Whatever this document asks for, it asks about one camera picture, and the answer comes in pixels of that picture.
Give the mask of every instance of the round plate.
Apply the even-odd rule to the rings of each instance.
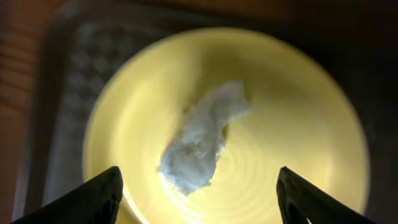
[[[252,111],[229,124],[211,185],[185,197],[157,172],[160,157],[185,109],[228,80],[243,80]],[[241,29],[178,34],[126,62],[91,115],[84,162],[86,179],[120,167],[119,223],[282,223],[282,166],[358,212],[368,196],[363,132],[336,83],[290,45]]]

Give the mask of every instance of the brown wooden surface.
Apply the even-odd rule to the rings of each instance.
[[[65,0],[0,1],[0,223],[11,221],[39,42]],[[395,44],[397,1],[146,0],[258,19],[320,38],[371,47]]]

